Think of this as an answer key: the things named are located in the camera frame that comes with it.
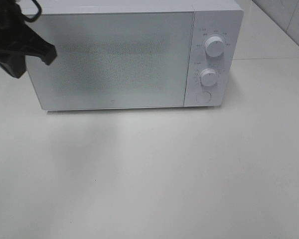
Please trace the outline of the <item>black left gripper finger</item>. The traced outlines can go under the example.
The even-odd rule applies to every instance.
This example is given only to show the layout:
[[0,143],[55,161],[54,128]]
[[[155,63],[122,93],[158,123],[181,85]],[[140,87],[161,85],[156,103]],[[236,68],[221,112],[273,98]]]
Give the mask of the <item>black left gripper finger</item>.
[[41,38],[26,23],[23,24],[23,54],[25,66],[26,56],[37,57],[48,66],[57,57],[55,46]]
[[27,51],[1,51],[0,67],[10,76],[19,79],[26,72]]

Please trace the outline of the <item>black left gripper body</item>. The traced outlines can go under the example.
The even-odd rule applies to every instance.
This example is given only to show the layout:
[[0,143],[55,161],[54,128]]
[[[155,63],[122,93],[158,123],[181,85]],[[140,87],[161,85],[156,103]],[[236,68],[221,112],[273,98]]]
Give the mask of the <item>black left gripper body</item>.
[[27,27],[16,0],[0,0],[0,51],[21,36]]

